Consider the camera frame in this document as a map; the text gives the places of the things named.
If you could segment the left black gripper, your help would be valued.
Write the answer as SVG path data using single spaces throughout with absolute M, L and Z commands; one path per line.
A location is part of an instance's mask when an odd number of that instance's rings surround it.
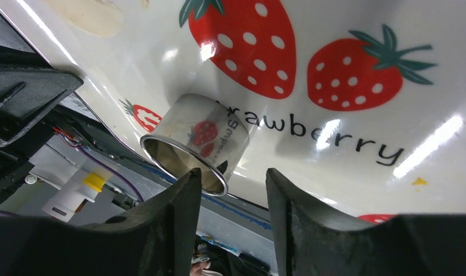
M 0 46 L 0 204 L 24 184 L 30 158 L 53 136 L 44 117 L 82 84 L 36 53 Z

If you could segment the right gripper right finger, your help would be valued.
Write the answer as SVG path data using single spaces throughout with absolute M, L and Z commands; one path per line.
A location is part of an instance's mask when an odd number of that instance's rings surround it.
M 466 214 L 359 220 L 266 172 L 279 275 L 466 275 Z

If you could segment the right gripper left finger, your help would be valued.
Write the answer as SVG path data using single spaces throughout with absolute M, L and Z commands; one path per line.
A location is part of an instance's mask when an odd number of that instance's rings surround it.
M 0 275 L 189 275 L 201 191 L 194 168 L 102 224 L 0 216 Z

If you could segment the white dough piece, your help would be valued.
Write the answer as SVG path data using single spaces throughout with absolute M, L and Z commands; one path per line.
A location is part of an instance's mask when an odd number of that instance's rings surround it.
M 112 1 L 48 0 L 45 4 L 66 23 L 94 36 L 115 36 L 124 24 L 123 12 Z

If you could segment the metal round cookie cutter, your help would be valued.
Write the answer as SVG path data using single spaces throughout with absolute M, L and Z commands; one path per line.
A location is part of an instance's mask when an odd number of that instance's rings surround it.
M 198 94 L 179 97 L 155 130 L 140 139 L 152 163 L 174 179 L 199 168 L 203 193 L 216 197 L 228 193 L 248 144 L 249 132 L 240 119 Z

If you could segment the strawberry pattern rectangular tray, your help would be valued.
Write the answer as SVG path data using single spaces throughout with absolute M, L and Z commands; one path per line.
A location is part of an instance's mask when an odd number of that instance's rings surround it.
M 466 213 L 466 1 L 112 1 L 98 37 L 45 1 L 0 13 L 141 157 L 183 94 L 223 104 L 250 142 L 229 192 L 266 206 L 274 167 L 355 217 Z

